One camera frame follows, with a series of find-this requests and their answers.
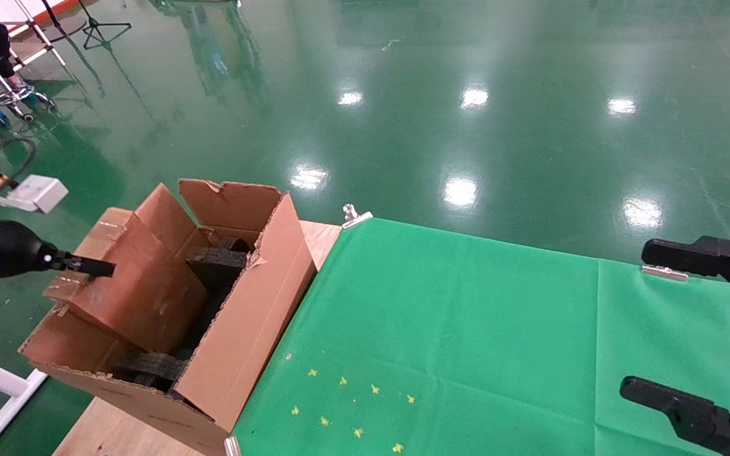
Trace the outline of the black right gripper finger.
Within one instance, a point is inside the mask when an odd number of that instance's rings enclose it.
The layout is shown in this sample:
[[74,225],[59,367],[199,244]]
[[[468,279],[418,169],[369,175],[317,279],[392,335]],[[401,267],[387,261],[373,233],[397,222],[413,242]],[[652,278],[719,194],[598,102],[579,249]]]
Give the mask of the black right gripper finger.
[[721,455],[730,455],[730,411],[700,396],[638,376],[626,376],[620,395],[663,413],[678,438]]
[[650,239],[641,250],[648,265],[698,276],[722,277],[730,283],[730,240],[702,236],[690,244]]

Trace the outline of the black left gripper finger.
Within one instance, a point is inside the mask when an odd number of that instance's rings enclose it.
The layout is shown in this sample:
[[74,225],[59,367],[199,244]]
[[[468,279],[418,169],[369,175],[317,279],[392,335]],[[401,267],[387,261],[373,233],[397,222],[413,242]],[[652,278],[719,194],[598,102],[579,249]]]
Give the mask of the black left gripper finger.
[[93,277],[113,277],[116,269],[115,263],[104,262],[93,258],[83,256],[75,256],[70,252],[64,252],[61,256],[61,265],[63,270],[81,272]]

